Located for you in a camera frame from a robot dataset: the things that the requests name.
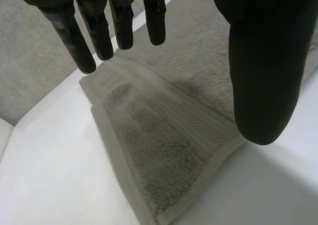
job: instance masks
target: gray towel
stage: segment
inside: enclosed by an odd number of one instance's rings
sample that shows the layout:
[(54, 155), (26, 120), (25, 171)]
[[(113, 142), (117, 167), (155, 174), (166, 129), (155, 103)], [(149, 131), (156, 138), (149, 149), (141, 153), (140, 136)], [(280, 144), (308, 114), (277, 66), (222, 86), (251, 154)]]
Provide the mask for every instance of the gray towel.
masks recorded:
[(163, 45), (152, 46), (143, 26), (131, 50), (80, 81), (141, 225), (173, 221), (245, 141), (234, 122), (229, 25), (213, 0), (172, 0), (166, 27)]

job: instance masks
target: white surface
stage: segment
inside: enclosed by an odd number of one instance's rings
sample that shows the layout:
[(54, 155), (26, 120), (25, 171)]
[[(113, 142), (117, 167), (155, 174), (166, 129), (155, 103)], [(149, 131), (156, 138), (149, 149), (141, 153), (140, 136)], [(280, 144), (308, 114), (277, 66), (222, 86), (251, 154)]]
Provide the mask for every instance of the white surface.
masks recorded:
[[(144, 16), (134, 22), (141, 25)], [(0, 225), (137, 225), (114, 177), (78, 70), (15, 127), (0, 163)], [(318, 71), (282, 136), (246, 143), (177, 225), (315, 225)]]
[(9, 141), (11, 133), (13, 131), (13, 125), (9, 124), (5, 120), (0, 118), (0, 160), (6, 148), (6, 144)]

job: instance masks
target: black rubber finger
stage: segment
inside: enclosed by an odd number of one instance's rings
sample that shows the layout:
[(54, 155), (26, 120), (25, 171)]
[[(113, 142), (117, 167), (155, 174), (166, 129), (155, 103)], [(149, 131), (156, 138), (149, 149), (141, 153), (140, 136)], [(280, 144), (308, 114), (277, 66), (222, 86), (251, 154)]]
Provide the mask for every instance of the black rubber finger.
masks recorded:
[(107, 0), (77, 0), (97, 56), (109, 60), (114, 56), (104, 9)]
[(281, 1), (230, 30), (236, 123), (259, 145), (274, 142), (292, 117), (318, 14), (318, 0)]
[(164, 0), (144, 0), (146, 22), (150, 41), (153, 45), (161, 45), (165, 41)]
[(134, 45), (131, 4), (134, 0), (109, 0), (118, 47), (127, 50)]

